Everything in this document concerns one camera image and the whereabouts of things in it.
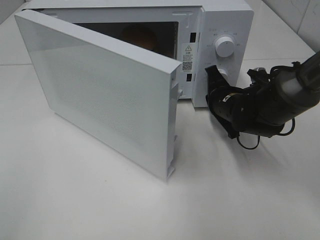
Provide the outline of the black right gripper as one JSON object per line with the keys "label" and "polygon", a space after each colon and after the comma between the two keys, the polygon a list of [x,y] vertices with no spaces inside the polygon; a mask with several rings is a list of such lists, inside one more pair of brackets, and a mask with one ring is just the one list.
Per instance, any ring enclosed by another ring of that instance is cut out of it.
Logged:
{"label": "black right gripper", "polygon": [[205,68],[207,73],[206,101],[210,112],[226,130],[230,139],[240,137],[246,127],[247,95],[243,89],[230,86],[216,65]]}

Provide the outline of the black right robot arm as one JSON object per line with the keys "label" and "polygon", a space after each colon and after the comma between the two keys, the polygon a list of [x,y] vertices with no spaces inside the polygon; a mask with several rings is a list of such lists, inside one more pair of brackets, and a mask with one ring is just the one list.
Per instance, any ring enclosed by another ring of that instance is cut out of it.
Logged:
{"label": "black right robot arm", "polygon": [[281,136],[285,123],[320,102],[318,52],[303,63],[274,66],[270,72],[249,69],[251,84],[246,88],[231,86],[216,65],[205,71],[207,105],[231,139],[240,133]]}

